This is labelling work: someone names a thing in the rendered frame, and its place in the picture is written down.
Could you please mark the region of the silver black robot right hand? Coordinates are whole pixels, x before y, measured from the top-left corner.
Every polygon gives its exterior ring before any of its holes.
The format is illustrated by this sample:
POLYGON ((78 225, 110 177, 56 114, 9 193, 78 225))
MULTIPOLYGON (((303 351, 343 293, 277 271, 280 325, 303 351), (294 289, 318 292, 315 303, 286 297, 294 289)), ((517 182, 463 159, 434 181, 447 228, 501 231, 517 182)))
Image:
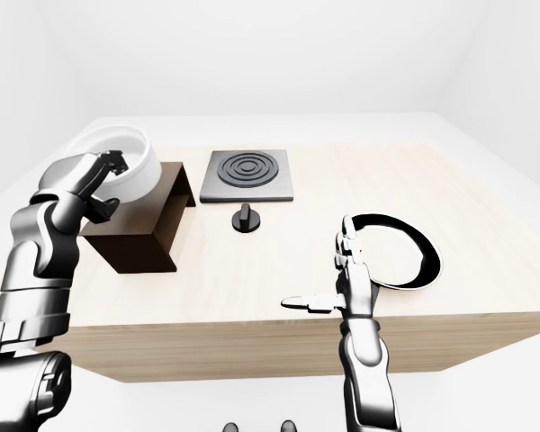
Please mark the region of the silver black robot right hand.
POLYGON ((361 257, 361 242, 352 217, 346 215, 336 235, 335 267, 339 271, 337 294, 315 293, 287 297, 281 305, 309 313, 331 313, 338 309, 344 317, 367 317, 374 314, 374 288, 369 270, 361 257))

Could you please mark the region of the silver black robot left hand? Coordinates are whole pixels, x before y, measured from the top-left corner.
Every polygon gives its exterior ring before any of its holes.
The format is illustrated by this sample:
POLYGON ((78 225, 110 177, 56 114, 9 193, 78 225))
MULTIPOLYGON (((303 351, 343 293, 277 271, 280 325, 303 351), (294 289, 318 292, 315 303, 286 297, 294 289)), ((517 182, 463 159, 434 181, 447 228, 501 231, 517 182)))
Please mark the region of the silver black robot left hand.
POLYGON ((91 222, 107 222, 117 210, 120 200, 100 201, 94 197, 96 189, 109 173, 117 176, 129 169, 122 152, 84 153, 52 163, 39 181, 39 191, 32 203, 53 199, 52 222, 65 233, 77 230, 83 218, 91 222))

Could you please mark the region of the white bowl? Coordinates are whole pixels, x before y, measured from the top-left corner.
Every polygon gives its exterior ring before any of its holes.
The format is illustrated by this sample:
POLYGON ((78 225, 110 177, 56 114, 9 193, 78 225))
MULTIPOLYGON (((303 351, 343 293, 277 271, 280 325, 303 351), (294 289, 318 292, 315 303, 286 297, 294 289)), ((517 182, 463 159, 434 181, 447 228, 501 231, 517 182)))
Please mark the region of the white bowl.
POLYGON ((109 174, 95 191, 99 199, 129 203, 147 195, 158 183, 161 165, 147 134, 130 125, 104 126, 83 133, 68 146, 65 157, 86 152, 120 150, 128 170, 109 174))

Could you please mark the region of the dark brown wooden cabinet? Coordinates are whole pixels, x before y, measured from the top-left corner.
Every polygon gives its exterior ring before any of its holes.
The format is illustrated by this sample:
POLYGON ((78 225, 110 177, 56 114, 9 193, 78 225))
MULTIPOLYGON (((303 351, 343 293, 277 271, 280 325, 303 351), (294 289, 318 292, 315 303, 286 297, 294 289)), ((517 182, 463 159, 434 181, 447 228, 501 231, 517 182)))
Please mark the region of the dark brown wooden cabinet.
POLYGON ((184 211, 196 205, 181 162, 163 162, 152 191, 122 203, 102 224, 88 222, 80 235, 118 274, 176 270, 170 249, 184 211))

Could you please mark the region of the white plate with black rim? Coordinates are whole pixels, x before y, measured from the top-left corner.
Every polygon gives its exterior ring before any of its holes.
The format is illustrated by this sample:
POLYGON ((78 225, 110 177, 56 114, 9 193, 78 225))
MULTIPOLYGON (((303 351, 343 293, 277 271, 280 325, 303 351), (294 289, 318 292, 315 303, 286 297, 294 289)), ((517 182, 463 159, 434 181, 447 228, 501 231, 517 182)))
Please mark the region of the white plate with black rim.
POLYGON ((442 274, 442 257, 425 233, 397 217, 363 213, 352 217, 359 257, 379 287, 414 291, 430 286, 442 274))

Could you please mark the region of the round black knob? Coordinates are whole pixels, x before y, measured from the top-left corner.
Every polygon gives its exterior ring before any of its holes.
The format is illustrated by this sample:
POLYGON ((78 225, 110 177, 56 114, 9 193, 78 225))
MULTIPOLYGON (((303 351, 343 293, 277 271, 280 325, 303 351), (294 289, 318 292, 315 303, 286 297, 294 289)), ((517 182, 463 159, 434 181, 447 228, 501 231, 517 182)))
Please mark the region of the round black knob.
POLYGON ((249 203, 242 203, 240 210, 232 216, 232 227, 240 233, 250 233, 257 230, 261 219, 257 211, 253 210, 249 203))

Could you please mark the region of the flat dark stove plate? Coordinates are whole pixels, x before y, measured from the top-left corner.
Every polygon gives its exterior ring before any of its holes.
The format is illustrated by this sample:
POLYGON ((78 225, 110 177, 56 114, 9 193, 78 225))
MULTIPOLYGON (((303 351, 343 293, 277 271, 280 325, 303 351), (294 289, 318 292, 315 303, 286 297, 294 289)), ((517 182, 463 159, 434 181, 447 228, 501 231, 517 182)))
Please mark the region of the flat dark stove plate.
POLYGON ((200 191, 201 203, 292 202, 286 149, 214 150, 200 191))

